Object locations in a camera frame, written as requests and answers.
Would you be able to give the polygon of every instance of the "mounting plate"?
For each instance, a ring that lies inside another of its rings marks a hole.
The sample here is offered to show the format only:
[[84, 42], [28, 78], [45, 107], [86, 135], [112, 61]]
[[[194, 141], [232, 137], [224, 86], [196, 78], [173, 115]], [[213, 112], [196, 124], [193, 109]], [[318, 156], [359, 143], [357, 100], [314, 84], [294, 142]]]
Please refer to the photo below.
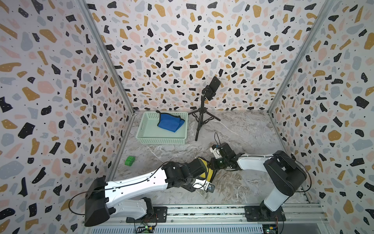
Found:
[[154, 215], [149, 221], [145, 221], [142, 218], [140, 219], [135, 219], [134, 218], [126, 218], [126, 223], [156, 223], [156, 217], [157, 217], [157, 223], [165, 223], [166, 222], [166, 216], [168, 214], [168, 208], [166, 206], [154, 206]]
[[264, 219], [261, 215], [260, 206], [245, 206], [245, 217], [247, 222], [276, 222], [278, 217], [279, 221], [286, 221], [282, 207], [279, 207], [276, 211], [270, 212], [269, 219]]

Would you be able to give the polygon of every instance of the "green toy block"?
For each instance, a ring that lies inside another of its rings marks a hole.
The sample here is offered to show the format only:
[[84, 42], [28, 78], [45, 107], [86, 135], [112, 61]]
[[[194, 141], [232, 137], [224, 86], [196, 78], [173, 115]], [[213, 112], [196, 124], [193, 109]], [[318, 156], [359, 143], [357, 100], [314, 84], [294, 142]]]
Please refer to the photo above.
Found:
[[128, 156], [126, 161], [125, 161], [125, 165], [127, 166], [131, 166], [135, 161], [135, 157], [134, 156]]

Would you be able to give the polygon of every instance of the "blue towel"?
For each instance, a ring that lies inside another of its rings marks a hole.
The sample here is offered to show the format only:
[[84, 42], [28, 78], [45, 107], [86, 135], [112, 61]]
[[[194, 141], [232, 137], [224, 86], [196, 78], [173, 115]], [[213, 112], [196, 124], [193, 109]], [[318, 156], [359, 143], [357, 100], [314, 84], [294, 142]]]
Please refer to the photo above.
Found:
[[183, 124], [184, 119], [181, 119], [180, 116], [174, 116], [169, 113], [161, 113], [160, 111], [156, 111], [160, 114], [160, 121], [157, 124], [158, 127], [176, 132]]

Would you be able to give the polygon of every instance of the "marble floor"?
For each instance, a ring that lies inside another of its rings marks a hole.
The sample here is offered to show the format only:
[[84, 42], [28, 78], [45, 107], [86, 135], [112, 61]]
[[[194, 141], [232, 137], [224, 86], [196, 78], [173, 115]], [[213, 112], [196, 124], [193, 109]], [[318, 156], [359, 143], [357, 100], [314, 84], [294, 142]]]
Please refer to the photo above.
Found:
[[[214, 112], [221, 121], [211, 120], [205, 124], [196, 142], [197, 122], [189, 116], [188, 133], [185, 145], [142, 145], [135, 136], [143, 112], [137, 112], [124, 153], [114, 176], [122, 180], [145, 174], [157, 169], [163, 162], [190, 162], [198, 156], [206, 159], [213, 157], [209, 148], [216, 144], [217, 132], [221, 143], [226, 142], [235, 153], [272, 154], [281, 150], [269, 117], [263, 112]], [[127, 156], [135, 156], [131, 167], [125, 165]], [[262, 171], [245, 170], [228, 172], [220, 170], [213, 180], [214, 193], [201, 189], [189, 192], [183, 188], [170, 188], [149, 192], [141, 197], [151, 198], [153, 204], [258, 204], [266, 198], [273, 188], [269, 175]], [[306, 196], [295, 193], [286, 203], [308, 203]]]

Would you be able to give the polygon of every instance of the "patterned wall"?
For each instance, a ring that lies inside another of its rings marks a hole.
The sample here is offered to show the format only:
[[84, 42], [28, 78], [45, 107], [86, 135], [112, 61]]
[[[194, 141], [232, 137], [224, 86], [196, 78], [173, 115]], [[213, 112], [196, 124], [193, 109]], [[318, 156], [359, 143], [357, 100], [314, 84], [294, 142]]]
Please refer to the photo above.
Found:
[[324, 1], [87, 2], [134, 109], [264, 110]]
[[0, 233], [81, 231], [68, 202], [122, 138], [123, 100], [74, 4], [0, 1]]
[[336, 233], [374, 233], [374, 1], [336, 1], [275, 111]]

